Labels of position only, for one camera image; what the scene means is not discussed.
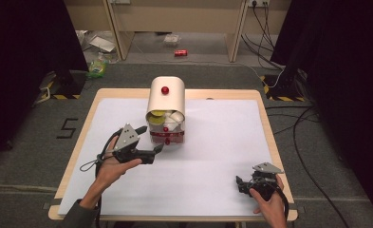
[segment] hand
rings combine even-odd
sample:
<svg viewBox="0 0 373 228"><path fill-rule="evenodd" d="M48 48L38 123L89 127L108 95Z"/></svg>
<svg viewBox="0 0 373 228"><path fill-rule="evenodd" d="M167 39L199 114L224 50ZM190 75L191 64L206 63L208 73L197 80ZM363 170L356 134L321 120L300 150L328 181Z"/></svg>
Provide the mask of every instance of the hand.
<svg viewBox="0 0 373 228"><path fill-rule="evenodd" d="M111 141L107 151L113 149L117 138L118 137L115 137ZM127 170L142 163L141 159L119 163L118 160L112 157L112 153L105 153L103 158L104 161L101 165L100 171L98 172L97 178L89 187L88 192L80 202L80 205L84 208L93 209L106 188L108 188L113 182L117 181Z"/></svg>
<svg viewBox="0 0 373 228"><path fill-rule="evenodd" d="M281 190L284 190L284 184L281 178L276 175L278 186ZM277 192L274 192L269 201L265 201L260 193L251 188L250 193L256 199L259 204L259 208L255 209L253 212L255 214L262 213L264 219L271 227L287 227L287 221L284 216L284 202Z"/></svg>

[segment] cable on floor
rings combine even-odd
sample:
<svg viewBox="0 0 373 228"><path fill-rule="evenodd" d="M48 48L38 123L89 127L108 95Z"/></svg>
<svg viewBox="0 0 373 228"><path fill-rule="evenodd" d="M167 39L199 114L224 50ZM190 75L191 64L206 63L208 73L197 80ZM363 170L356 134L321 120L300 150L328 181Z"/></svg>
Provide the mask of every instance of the cable on floor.
<svg viewBox="0 0 373 228"><path fill-rule="evenodd" d="M269 109L275 109L275 108L309 108L309 107L313 107L312 105L310 106L271 106L271 107L266 107L265 109L266 110L269 110Z"/></svg>
<svg viewBox="0 0 373 228"><path fill-rule="evenodd" d="M50 90L49 90L49 88L48 88L48 87L43 87L43 88L41 88L41 92L43 92L43 91L46 91L46 93L45 93L45 98L42 98L42 99L36 101L36 102L34 103L35 105L40 104L40 103L45 102L45 101L47 101L47 100L50 99Z"/></svg>
<svg viewBox="0 0 373 228"><path fill-rule="evenodd" d="M301 118L301 121L300 121L300 122L302 122L302 121L311 121L311 122L314 122L314 123L320 123L320 121L316 122L316 121L313 121L313 120L309 120L309 119L308 119L308 117L313 116L313 115L317 115L317 114L314 113L314 114L311 114L311 115L306 116L305 118ZM284 132L284 131L286 131L286 130L289 130L289 129L293 128L294 126L295 126L295 124L294 124L294 125L291 125L291 126L289 126L289 127L286 127L286 128L284 128L284 129L281 129L281 130L275 131L275 132L273 132L272 134L273 134L273 135L279 134L279 133L281 133L281 132Z"/></svg>
<svg viewBox="0 0 373 228"><path fill-rule="evenodd" d="M293 145L295 147L295 151L296 151L296 154L298 155L298 159L299 161L301 162L303 168L305 169L305 172L308 174L308 176L310 177L310 179L312 180L312 182L316 185L316 187L320 190L320 192L322 192L322 194L325 196L325 198L327 199L327 201L330 203L330 205L333 207L333 209L337 212L337 214L339 215L341 221L343 222L344 226L346 228L349 228L348 226L348 223L346 222L345 218L343 217L343 215L341 214L341 212L338 210L338 208L336 207L336 205L334 204L334 202L330 199L330 197L327 195L327 193L322 189L322 187L319 185L319 183L313 178L313 176L310 174L310 172L308 171L308 168L307 166L305 165L305 162L301 156L301 153L299 152L299 149L298 149L298 144L296 142L296 126L298 125L298 123L300 123L300 120L302 119L302 117L312 109L312 107L309 107L307 110L305 110L298 118L298 120L295 122L295 125L293 126Z"/></svg>
<svg viewBox="0 0 373 228"><path fill-rule="evenodd" d="M309 122L314 122L314 123L320 123L320 121L315 121L315 120L308 119L308 117L311 117L311 116L314 116L314 115L316 115L316 113L308 115L305 118L302 118L302 120L309 121ZM269 117L271 117L271 116L284 116L284 117L299 118L299 116L294 116L294 115L289 115L289 114L280 114L280 113L268 114L267 116L269 116Z"/></svg>

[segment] cylindrical container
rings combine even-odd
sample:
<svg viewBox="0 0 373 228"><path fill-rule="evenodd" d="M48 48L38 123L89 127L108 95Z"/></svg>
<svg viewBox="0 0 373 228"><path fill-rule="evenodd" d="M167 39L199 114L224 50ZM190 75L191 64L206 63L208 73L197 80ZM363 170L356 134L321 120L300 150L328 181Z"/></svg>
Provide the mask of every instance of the cylindrical container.
<svg viewBox="0 0 373 228"><path fill-rule="evenodd" d="M152 143L184 143L185 86L175 76L159 76L151 84L145 119Z"/></svg>
<svg viewBox="0 0 373 228"><path fill-rule="evenodd" d="M187 49L175 50L175 56L187 56Z"/></svg>

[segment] wooden table edge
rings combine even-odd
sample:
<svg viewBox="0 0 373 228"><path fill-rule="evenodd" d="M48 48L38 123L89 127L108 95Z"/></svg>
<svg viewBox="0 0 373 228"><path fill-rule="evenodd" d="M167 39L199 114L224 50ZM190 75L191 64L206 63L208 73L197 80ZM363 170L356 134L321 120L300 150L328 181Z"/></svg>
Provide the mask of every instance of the wooden table edge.
<svg viewBox="0 0 373 228"><path fill-rule="evenodd" d="M81 147L83 145L85 136L87 134L87 129L91 125L94 113L98 107L99 102L104 98L134 98L134 99L145 99L148 98L150 94L149 88L101 88L98 90L94 101L90 107L87 117L84 122L83 129L80 133L79 139L73 149L73 153L67 164L65 173L62 177L62 181L56 192L55 199L62 199L65 190L67 188L68 181L73 173L76 160L79 157ZM284 170L283 163L281 162L280 155L278 153L278 148L275 143L275 139L272 135L272 130L270 127L269 118L267 116L266 109L263 104L260 93L257 90L252 89L186 89L185 90L186 99L219 99L219 100L256 100L259 105L260 118L263 125L263 130L266 136L267 143L269 145L270 155L272 162L278 168ZM294 200L292 193L290 192L289 183L285 174L280 175L284 183L284 194L286 195L289 204L293 204ZM60 205L51 205L49 208L48 216L50 219L63 219L64 216L58 215ZM123 217L123 216L101 216L101 220L207 220L214 219L209 217ZM215 221L225 221L223 218L232 219L233 221L259 221L264 220L263 217L251 216L251 217L222 217L216 218ZM288 221L294 221L298 218L298 212L295 209L289 210Z"/></svg>

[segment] red ball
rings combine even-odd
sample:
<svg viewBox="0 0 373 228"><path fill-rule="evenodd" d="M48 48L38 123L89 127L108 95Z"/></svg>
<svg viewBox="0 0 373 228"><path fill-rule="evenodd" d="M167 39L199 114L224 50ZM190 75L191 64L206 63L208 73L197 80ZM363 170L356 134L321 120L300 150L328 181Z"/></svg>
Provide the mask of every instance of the red ball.
<svg viewBox="0 0 373 228"><path fill-rule="evenodd" d="M162 89L161 89L161 93L163 95L167 95L169 93L169 87L167 86L164 86Z"/></svg>

